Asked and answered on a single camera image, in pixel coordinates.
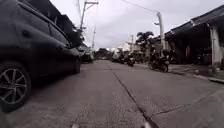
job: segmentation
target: road crack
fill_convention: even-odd
[[[179,109],[183,109],[183,108],[186,108],[186,107],[189,107],[189,106],[192,106],[193,104],[196,104],[196,103],[199,103],[200,101],[212,96],[213,94],[217,93],[218,91],[215,91],[213,93],[210,93],[198,100],[195,100],[193,101],[192,103],[189,103],[189,104],[184,104],[182,106],[178,106],[178,107],[175,107],[173,109],[169,109],[169,110],[166,110],[166,111],[161,111],[161,112],[157,112],[157,113],[153,113],[152,116],[150,118],[152,118],[153,116],[156,116],[156,115],[159,115],[159,114],[166,114],[166,113],[169,113],[169,112],[173,112],[173,111],[176,111],[176,110],[179,110]]]
[[[121,81],[121,79],[117,76],[117,74],[113,71],[113,69],[110,68],[109,65],[108,65],[108,68],[111,70],[111,72],[114,74],[115,78],[118,80],[118,82],[120,83],[120,85],[125,89],[125,91],[129,95],[129,97],[135,103],[135,105],[137,106],[139,112],[143,115],[144,119],[151,125],[152,128],[159,128],[157,126],[157,124],[151,120],[151,117],[148,116],[148,114],[146,113],[146,111],[137,103],[137,101],[135,100],[134,96],[128,90],[127,86]]]

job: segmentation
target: curb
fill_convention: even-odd
[[[214,78],[214,77],[206,77],[206,76],[201,76],[201,75],[195,75],[195,74],[190,74],[190,73],[182,73],[182,72],[175,72],[175,71],[170,71],[169,73],[177,74],[177,75],[181,75],[181,76],[192,77],[192,78],[198,78],[198,79],[202,79],[202,80],[211,81],[211,82],[214,82],[214,83],[224,84],[224,80],[217,79],[217,78]]]

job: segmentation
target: sky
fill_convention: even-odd
[[[84,0],[50,1],[62,14],[67,14],[76,26],[80,25]],[[161,12],[165,32],[224,4],[224,0],[126,1]],[[87,27],[84,33],[85,44],[91,45],[95,27],[96,48],[120,47],[125,41],[131,41],[131,35],[134,35],[134,39],[136,39],[138,32],[152,31],[155,36],[158,36],[159,26],[154,23],[158,23],[155,12],[135,7],[122,0],[99,0],[98,5],[94,5],[85,12],[84,26]]]

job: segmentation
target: car door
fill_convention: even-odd
[[[60,63],[58,69],[61,71],[68,71],[74,67],[75,55],[70,50],[70,43],[64,34],[54,25],[50,25],[50,31],[52,36],[56,39],[55,45],[58,49],[58,58],[57,61]]]
[[[22,48],[32,57],[32,65],[38,69],[38,75],[56,73],[57,49],[53,47],[54,39],[50,36],[48,22],[22,4],[19,8],[17,14],[21,21],[17,22],[16,29]]]

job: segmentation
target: road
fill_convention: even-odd
[[[16,128],[223,128],[223,108],[219,84],[100,60],[40,82],[7,119]]]

